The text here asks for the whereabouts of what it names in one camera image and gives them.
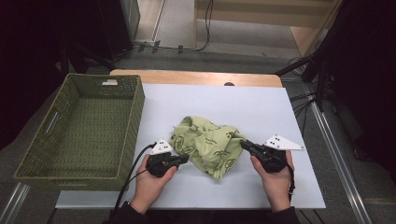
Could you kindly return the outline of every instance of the green cloth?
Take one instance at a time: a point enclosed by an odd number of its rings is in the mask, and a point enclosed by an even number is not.
[[[201,171],[220,179],[242,153],[239,144],[245,136],[229,125],[217,126],[207,119],[186,117],[175,128],[170,145]]]

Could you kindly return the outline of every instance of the person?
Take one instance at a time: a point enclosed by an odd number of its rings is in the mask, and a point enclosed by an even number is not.
[[[287,151],[286,157],[288,164],[293,168],[289,151]],[[148,158],[149,155],[144,157],[136,173],[145,171]],[[262,186],[271,205],[272,213],[268,217],[270,223],[300,223],[295,208],[290,206],[289,186],[291,177],[288,168],[285,167],[276,174],[268,174],[256,157],[251,156],[250,159],[254,169],[262,178]],[[176,171],[177,168],[173,166],[162,178],[153,176],[149,172],[138,175],[134,197],[130,202],[124,202],[118,213],[107,224],[149,223],[149,218],[145,216],[146,212],[160,197],[164,186],[172,179]]]

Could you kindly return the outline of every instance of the sleeve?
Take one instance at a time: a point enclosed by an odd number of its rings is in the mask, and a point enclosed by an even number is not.
[[[276,224],[300,224],[294,207],[268,215],[270,223]]]
[[[148,222],[148,217],[136,212],[128,202],[124,202],[119,212],[106,224],[143,224]]]

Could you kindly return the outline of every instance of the white tabletop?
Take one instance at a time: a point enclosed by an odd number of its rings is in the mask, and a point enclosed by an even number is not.
[[[247,139],[262,144],[275,133],[304,146],[304,140],[283,88],[144,84],[146,101],[137,136],[135,156],[159,139],[169,139],[186,116],[232,125]],[[306,150],[292,151],[295,167],[291,205],[300,209],[325,208],[318,181]],[[122,201],[134,196],[132,181]],[[62,191],[57,208],[112,208],[116,191]],[[269,208],[259,175],[248,152],[216,180],[190,161],[180,165],[161,197],[158,209],[258,209]]]

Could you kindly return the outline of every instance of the green wicker basket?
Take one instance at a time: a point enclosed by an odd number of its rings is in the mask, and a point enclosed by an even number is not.
[[[140,76],[69,74],[15,179],[42,189],[120,190],[144,101]]]

